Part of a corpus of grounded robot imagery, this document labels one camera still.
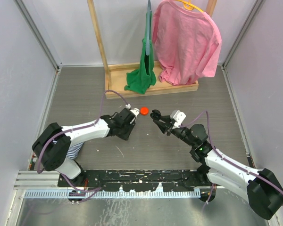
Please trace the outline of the black earbud case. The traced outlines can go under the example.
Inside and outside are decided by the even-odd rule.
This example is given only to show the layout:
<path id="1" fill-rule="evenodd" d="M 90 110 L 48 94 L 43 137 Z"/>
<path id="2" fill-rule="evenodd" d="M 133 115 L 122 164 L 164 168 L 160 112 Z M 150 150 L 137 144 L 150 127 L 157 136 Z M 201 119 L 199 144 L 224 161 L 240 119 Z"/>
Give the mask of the black earbud case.
<path id="1" fill-rule="evenodd" d="M 161 112 L 157 109 L 152 110 L 150 113 L 150 117 L 152 120 L 159 121 L 161 117 Z"/>

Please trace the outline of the orange earbud case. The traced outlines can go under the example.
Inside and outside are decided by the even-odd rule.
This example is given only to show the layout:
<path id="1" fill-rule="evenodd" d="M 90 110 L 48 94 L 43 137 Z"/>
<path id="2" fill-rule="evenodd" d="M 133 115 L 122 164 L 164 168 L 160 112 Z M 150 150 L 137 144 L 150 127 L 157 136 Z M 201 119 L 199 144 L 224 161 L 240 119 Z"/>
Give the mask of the orange earbud case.
<path id="1" fill-rule="evenodd" d="M 149 114 L 149 109 L 147 107 L 142 107 L 140 109 L 140 114 L 141 115 L 148 115 Z"/>

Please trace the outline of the white earbud case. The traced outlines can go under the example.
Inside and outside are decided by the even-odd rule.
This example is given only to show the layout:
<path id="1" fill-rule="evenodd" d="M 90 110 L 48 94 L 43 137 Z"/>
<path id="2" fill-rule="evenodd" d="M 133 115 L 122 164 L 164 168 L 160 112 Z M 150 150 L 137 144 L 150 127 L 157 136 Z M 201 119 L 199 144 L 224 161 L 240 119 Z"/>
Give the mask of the white earbud case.
<path id="1" fill-rule="evenodd" d="M 134 108 L 133 112 L 136 116 L 138 116 L 140 114 L 140 110 L 138 108 Z"/>

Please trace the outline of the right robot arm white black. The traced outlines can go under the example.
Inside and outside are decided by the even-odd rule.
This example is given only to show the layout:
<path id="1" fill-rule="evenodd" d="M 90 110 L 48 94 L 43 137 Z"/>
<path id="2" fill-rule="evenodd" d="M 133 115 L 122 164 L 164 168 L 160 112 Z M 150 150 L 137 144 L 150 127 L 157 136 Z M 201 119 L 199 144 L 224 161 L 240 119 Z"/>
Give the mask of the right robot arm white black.
<path id="1" fill-rule="evenodd" d="M 223 186 L 246 201 L 261 218 L 270 220 L 283 206 L 283 188 L 269 169 L 246 166 L 222 153 L 211 140 L 209 127 L 191 122 L 183 125 L 185 113 L 175 110 L 162 116 L 160 111 L 150 114 L 162 133 L 174 135 L 191 147 L 192 158 L 201 164 L 197 179 L 207 186 Z"/>

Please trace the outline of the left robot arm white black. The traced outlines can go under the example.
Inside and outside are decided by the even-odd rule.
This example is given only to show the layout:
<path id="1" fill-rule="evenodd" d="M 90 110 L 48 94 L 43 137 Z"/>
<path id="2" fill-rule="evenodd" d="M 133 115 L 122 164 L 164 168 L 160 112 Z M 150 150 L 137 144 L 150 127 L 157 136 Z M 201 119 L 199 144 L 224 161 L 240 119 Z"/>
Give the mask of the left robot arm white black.
<path id="1" fill-rule="evenodd" d="M 103 115 L 99 119 L 74 126 L 60 126 L 51 123 L 32 145 L 38 157 L 38 173 L 57 171 L 73 186 L 82 186 L 87 178 L 83 168 L 67 154 L 70 148 L 88 140 L 116 136 L 128 140 L 139 115 L 137 108 L 124 108 L 112 116 Z"/>

